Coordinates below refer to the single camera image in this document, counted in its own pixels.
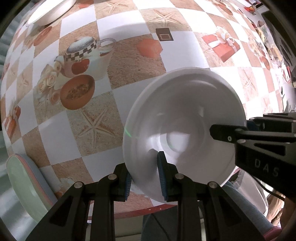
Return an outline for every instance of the white dish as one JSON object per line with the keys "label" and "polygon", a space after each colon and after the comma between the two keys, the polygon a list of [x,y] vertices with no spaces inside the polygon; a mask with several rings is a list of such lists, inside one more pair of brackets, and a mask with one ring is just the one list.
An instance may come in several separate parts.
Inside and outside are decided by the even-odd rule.
{"label": "white dish", "polygon": [[163,150],[193,181],[223,185],[235,169],[234,144],[214,140],[213,124],[246,126],[240,99],[221,76],[184,68],[156,79],[137,98],[125,125],[123,157],[134,183],[165,202],[156,158]]}
{"label": "white dish", "polygon": [[46,0],[31,15],[27,25],[47,25],[67,12],[75,2],[76,0]]}

